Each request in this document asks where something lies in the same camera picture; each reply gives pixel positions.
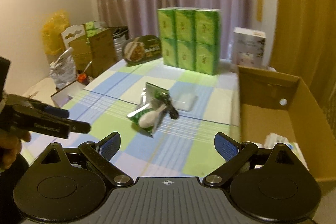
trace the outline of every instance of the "silver screw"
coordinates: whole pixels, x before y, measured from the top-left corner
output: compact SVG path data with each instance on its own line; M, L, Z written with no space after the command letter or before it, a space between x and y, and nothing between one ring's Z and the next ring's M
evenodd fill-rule
M211 176L207 176L205 180L208 183L216 184L216 183L220 183L222 181L222 178L220 176L217 176L217 175L211 175Z
M114 180L116 183L119 183L119 184L125 184L125 183L129 182L130 177L129 177L129 176L126 176L126 175L118 175L118 176L114 177L113 180Z

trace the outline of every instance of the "gray ribbed plate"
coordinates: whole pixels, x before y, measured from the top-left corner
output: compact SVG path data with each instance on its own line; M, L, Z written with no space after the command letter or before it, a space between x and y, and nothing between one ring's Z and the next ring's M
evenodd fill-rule
M33 224L25 220L22 224ZM238 212L223 191L203 187L197 178L139 178L112 191L107 201L75 224L257 224Z

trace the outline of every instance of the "checkered tablecloth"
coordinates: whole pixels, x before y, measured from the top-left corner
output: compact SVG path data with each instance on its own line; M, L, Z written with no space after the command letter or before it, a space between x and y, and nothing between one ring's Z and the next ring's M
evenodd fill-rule
M97 142L113 131L121 136L121 147L111 162L128 175L154 177L204 177L224 163L214 148L217 132L229 134L232 90L237 76L221 62L220 74L205 75L165 66L162 59L128 67L121 60L100 75L65 105L70 118L89 122L89 134L71 133L64 140L37 133L22 154L32 162L51 142L77 147ZM170 90L172 95L192 90L197 100L190 112L179 111L172 120L166 114L153 137L141 134L126 118L140 101L145 83Z

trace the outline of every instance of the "oval food package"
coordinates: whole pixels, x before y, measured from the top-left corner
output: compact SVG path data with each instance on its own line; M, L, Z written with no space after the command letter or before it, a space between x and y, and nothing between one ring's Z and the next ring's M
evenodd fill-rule
M123 58L130 65L138 65L161 57L161 41L155 35L129 39L123 46Z

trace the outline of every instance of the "yellow plastic bag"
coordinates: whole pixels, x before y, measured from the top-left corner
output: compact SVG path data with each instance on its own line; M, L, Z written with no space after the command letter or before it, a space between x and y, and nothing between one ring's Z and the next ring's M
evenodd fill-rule
M57 11L44 24L41 33L44 46L44 52L47 55L61 54L65 46L61 33L70 26L68 13L64 10Z

